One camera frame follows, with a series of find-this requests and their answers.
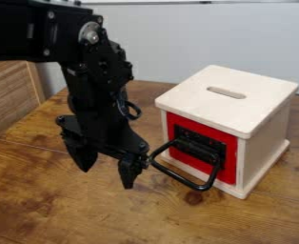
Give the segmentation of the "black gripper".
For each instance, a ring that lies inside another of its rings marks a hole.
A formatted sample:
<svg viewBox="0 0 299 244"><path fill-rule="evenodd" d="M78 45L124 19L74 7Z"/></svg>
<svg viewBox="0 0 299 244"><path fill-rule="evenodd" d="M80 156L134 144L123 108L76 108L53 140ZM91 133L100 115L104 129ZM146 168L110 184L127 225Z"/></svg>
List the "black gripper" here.
<svg viewBox="0 0 299 244"><path fill-rule="evenodd" d="M120 160L123 186L132 189L138 176L150 166L150 144L130 125L142 110L128 101L126 87L119 91L71 92L68 106L74 115L60 116L56 123L79 169L87 173L98 155L107 154Z"/></svg>

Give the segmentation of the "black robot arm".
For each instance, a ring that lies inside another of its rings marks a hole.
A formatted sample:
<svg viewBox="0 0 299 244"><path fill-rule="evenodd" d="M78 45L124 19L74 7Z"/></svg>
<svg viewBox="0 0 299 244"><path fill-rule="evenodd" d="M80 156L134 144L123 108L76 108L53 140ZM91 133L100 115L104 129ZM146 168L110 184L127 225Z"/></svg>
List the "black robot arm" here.
<svg viewBox="0 0 299 244"><path fill-rule="evenodd" d="M148 167L150 144L132 130L142 109L128 100L134 79L126 51L103 27L103 16L79 0L0 0L0 61L60 65L71 115L56 119L68 153L82 171L103 153L120 160L123 186Z"/></svg>

